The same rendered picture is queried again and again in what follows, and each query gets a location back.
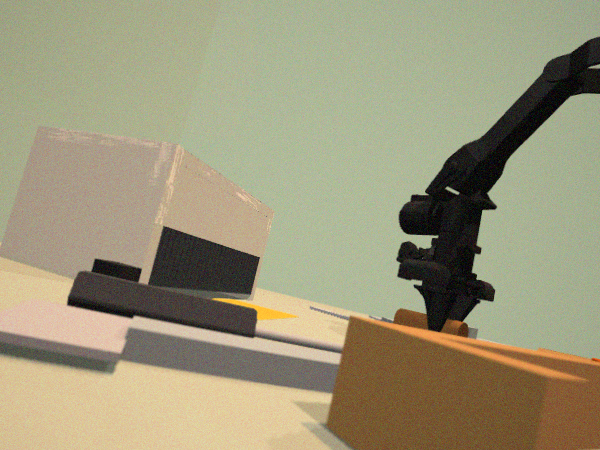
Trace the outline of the beige cabinet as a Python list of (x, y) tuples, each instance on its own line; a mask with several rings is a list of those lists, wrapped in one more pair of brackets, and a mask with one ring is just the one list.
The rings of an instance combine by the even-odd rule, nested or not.
[(39, 126), (0, 254), (253, 301), (274, 212), (178, 144)]

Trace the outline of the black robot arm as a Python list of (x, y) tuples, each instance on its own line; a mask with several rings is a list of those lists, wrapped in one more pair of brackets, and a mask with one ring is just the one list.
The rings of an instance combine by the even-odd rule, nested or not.
[[(600, 94), (600, 37), (555, 59), (480, 139), (451, 155), (425, 193), (411, 195), (399, 214), (408, 235), (438, 236), (455, 232), (478, 239), (482, 210), (494, 210), (488, 193), (502, 176), (506, 161), (570, 96)], [(458, 192), (455, 194), (445, 187)], [(437, 246), (417, 249), (410, 241), (400, 245), (397, 262), (405, 259), (436, 261)]]

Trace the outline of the brown rectangular block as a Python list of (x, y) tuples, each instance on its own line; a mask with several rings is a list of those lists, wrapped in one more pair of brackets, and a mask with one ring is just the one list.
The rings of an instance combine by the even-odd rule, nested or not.
[(600, 450), (600, 362), (350, 316), (325, 426), (357, 450)]

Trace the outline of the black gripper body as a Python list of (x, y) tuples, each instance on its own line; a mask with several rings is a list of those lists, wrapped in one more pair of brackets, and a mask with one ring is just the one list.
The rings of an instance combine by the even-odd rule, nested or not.
[[(495, 289), (491, 284), (476, 280), (472, 273), (475, 254), (482, 248), (477, 239), (455, 232), (440, 232), (432, 238), (437, 246), (436, 261), (405, 259), (399, 264), (397, 277), (408, 281), (422, 281), (423, 286), (459, 293), (459, 296), (483, 301), (494, 301)], [(431, 242), (431, 245), (432, 245)]]

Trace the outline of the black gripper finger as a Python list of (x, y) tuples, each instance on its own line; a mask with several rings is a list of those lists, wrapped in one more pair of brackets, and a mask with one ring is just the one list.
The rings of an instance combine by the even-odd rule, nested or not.
[(471, 310), (475, 308), (477, 304), (480, 303), (480, 300), (458, 295), (457, 300), (448, 316), (448, 319), (462, 322), (466, 318), (466, 316), (471, 312)]
[(459, 293), (423, 285), (413, 286), (424, 297), (428, 331), (441, 332)]

